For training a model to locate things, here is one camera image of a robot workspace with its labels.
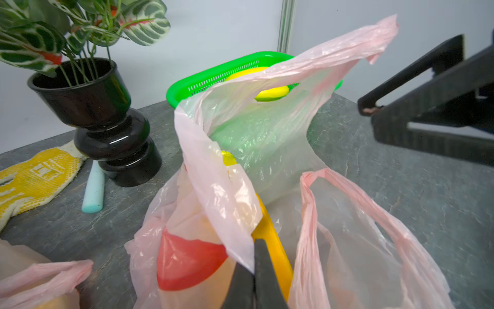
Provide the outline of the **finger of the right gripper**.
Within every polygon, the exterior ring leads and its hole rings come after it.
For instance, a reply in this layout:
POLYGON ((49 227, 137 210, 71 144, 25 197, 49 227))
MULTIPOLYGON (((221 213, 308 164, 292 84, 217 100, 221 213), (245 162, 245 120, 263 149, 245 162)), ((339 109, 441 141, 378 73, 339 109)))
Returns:
POLYGON ((379 107, 377 142, 492 166, 493 47, 379 107))
POLYGON ((461 34, 442 42, 383 84, 359 98, 357 101, 358 111, 362 116, 370 117, 381 109, 376 105, 378 100, 413 78, 429 69, 432 69, 434 77, 436 77, 463 61, 464 36, 461 34))

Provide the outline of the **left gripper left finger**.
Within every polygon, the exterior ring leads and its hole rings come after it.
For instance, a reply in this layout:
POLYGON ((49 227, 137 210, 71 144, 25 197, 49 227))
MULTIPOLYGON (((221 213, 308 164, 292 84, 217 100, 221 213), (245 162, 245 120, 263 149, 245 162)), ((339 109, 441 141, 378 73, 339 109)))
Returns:
POLYGON ((237 263, 221 309, 253 309, 254 286, 254 275, 244 266, 237 263))

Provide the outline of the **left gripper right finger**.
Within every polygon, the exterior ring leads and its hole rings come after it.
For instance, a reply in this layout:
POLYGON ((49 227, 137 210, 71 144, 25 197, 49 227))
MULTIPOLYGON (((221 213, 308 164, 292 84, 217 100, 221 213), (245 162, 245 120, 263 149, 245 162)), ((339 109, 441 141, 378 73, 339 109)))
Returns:
POLYGON ((255 247, 255 299, 259 309, 288 309, 283 298, 266 242, 256 239, 255 247))

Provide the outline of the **pink strawberry plastic bag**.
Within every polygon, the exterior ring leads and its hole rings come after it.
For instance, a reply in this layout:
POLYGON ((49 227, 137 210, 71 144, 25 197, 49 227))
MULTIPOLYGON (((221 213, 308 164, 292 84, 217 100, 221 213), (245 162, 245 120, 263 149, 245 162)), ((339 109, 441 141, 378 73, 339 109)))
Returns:
POLYGON ((259 202, 293 269, 288 308, 454 306, 415 235, 307 140, 337 83, 398 31, 391 15, 179 103, 183 163, 126 244, 136 308, 221 308, 235 265, 255 274, 259 202))

